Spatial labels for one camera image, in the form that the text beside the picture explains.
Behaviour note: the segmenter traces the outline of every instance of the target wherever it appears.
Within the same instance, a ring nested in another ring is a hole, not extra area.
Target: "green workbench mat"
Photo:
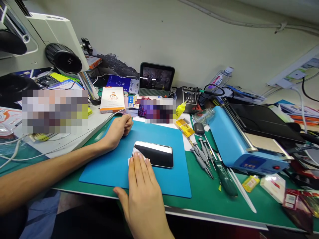
[[[109,122],[106,123],[85,145],[89,145],[98,141],[103,136],[108,125]],[[210,131],[206,133],[206,136],[211,143],[211,146],[217,149]],[[219,180],[217,173],[213,172],[215,180],[211,180],[208,175],[200,168],[193,153],[188,151],[186,151],[185,153],[192,198],[187,199],[163,195],[165,205],[170,207],[191,209],[226,217],[238,218],[242,220],[255,221],[274,226],[296,228],[284,214],[281,205],[278,204],[264,189],[262,189],[260,185],[255,187],[255,189],[248,194],[257,210],[257,213],[253,213],[240,192],[238,192],[239,196],[237,198],[230,198],[223,191],[223,189],[219,191]],[[30,158],[39,154],[41,153],[28,146],[26,149],[19,152],[17,158]],[[45,159],[47,159],[47,157],[41,156],[22,163],[10,162],[0,171],[0,176],[15,171],[19,168],[23,168],[28,165],[43,161]],[[117,197],[116,194],[112,191],[112,187],[79,182],[79,177],[81,176],[84,167],[85,166],[55,184],[53,188],[98,196],[107,196],[114,198]],[[236,175],[238,176],[240,182],[243,182],[247,178],[246,175]],[[286,186],[288,188],[296,188],[295,185],[288,178],[284,178],[286,179]],[[317,218],[314,218],[314,231],[319,231],[319,219]]]

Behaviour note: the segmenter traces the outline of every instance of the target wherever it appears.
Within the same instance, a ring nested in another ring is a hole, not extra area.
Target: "hand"
[[[160,186],[149,159],[134,153],[129,164],[130,193],[113,189],[135,239],[174,238],[169,229]]]
[[[119,145],[120,139],[129,134],[132,126],[131,115],[122,115],[122,117],[115,118],[106,135],[97,144],[105,150],[114,150]]]

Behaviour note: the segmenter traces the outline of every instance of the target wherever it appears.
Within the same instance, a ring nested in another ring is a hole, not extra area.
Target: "blue laminating machine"
[[[216,106],[214,110],[215,115],[209,126],[223,163],[227,167],[267,175],[278,173],[289,166],[287,160],[293,158],[280,145],[278,147],[282,153],[257,149],[226,109]]]

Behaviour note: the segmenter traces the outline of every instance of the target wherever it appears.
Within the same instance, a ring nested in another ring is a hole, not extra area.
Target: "bottle cap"
[[[225,70],[225,72],[228,73],[228,74],[233,73],[233,71],[234,71],[234,68],[232,68],[232,67],[227,67],[226,70]]]

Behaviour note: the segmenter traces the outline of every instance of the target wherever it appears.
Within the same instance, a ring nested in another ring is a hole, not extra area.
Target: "blue silicone repair mat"
[[[79,181],[128,189],[127,159],[131,157],[136,141],[173,148],[173,168],[153,167],[156,179],[163,194],[191,198],[182,133],[178,129],[138,121],[134,121],[131,132],[121,139],[115,150],[96,158],[85,167]]]

